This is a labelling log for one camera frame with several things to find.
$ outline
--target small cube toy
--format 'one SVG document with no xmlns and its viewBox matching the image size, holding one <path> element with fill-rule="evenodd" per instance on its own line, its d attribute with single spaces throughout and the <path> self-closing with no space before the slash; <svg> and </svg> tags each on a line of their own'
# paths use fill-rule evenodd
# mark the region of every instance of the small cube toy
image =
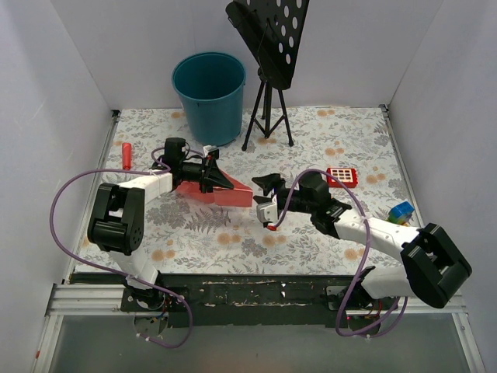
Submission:
<svg viewBox="0 0 497 373">
<path fill-rule="evenodd" d="M 357 186 L 357 173 L 355 169 L 344 169 L 340 167 L 328 167 L 327 172 L 338 180 L 340 180 L 348 188 L 355 188 Z M 328 185 L 330 188 L 341 188 L 342 186 L 338 184 L 331 177 L 326 176 L 328 180 Z"/>
<path fill-rule="evenodd" d="M 388 221 L 390 223 L 403 225 L 411 219 L 414 207 L 406 201 L 393 207 L 388 214 Z"/>
</svg>

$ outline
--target music stand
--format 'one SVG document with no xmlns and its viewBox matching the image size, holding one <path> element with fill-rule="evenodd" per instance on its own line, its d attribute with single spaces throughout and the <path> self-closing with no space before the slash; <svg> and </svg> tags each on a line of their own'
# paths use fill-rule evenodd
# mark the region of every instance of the music stand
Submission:
<svg viewBox="0 0 497 373">
<path fill-rule="evenodd" d="M 242 146 L 243 151 L 247 150 L 254 123 L 257 124 L 264 137 L 269 138 L 278 125 L 285 120 L 288 145 L 294 145 L 283 91 L 290 88 L 294 77 L 308 5 L 308 0 L 233 0 L 226 7 L 229 21 L 238 30 L 259 64 L 257 72 L 261 79 L 247 135 Z M 278 91 L 280 96 L 283 115 L 271 127 L 273 88 Z M 255 116 L 264 89 L 266 91 L 261 119 L 266 122 L 265 127 L 262 127 Z"/>
</svg>

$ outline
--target white wall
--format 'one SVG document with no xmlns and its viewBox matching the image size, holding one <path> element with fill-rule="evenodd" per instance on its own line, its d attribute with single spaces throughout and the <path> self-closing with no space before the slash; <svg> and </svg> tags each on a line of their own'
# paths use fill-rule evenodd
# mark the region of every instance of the white wall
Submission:
<svg viewBox="0 0 497 373">
<path fill-rule="evenodd" d="M 0 0 L 0 55 L 0 371 L 15 373 L 30 371 L 67 263 L 50 237 L 51 200 L 96 165 L 110 111 L 49 0 Z M 68 191 L 58 210 L 69 246 L 90 184 Z"/>
<path fill-rule="evenodd" d="M 425 221 L 473 266 L 463 287 L 488 371 L 497 371 L 497 2 L 445 0 L 391 103 Z"/>
<path fill-rule="evenodd" d="M 256 63 L 228 22 L 230 0 L 51 1 L 111 108 L 177 107 L 172 69 L 200 51 L 243 61 L 253 105 Z M 287 104 L 389 103 L 441 2 L 310 0 Z"/>
</svg>

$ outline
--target teal bucket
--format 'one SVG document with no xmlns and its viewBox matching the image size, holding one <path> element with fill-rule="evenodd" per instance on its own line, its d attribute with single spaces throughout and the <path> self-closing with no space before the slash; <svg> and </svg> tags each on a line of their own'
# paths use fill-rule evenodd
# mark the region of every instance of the teal bucket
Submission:
<svg viewBox="0 0 497 373">
<path fill-rule="evenodd" d="M 240 134 L 244 85 L 243 64 L 225 53 L 194 54 L 172 72 L 189 128 L 204 145 L 225 145 Z"/>
</svg>

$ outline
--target floral tablecloth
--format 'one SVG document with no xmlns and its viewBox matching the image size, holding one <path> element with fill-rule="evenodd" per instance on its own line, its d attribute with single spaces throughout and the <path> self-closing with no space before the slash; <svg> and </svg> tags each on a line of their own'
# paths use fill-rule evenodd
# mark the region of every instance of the floral tablecloth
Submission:
<svg viewBox="0 0 497 373">
<path fill-rule="evenodd" d="M 273 123 L 280 110 L 273 111 Z M 294 147 L 287 144 L 284 124 L 271 138 L 255 129 L 247 152 L 241 147 L 250 113 L 244 111 L 242 133 L 221 148 L 218 165 L 242 183 L 253 176 L 281 173 L 287 185 L 307 168 L 353 167 L 359 185 L 354 190 L 367 213 L 386 218 L 396 204 L 409 199 L 381 110 L 349 107 L 294 107 L 288 109 Z M 133 169 L 151 165 L 150 151 L 167 137 L 193 140 L 181 110 L 124 110 L 113 139 L 106 167 L 121 167 L 121 144 L 133 145 Z M 103 180 L 119 183 L 132 176 L 107 173 Z M 344 190 L 333 197 L 351 203 Z M 193 274 L 353 274 L 363 246 L 319 233 L 309 215 L 289 213 L 277 232 L 264 229 L 252 208 L 201 204 L 176 193 L 152 201 L 145 211 L 145 237 L 141 244 L 162 273 Z M 116 267 L 106 253 L 82 237 L 79 253 L 87 260 Z M 394 267 L 398 263 L 371 250 L 368 264 Z M 77 272 L 98 271 L 78 263 Z"/>
</svg>

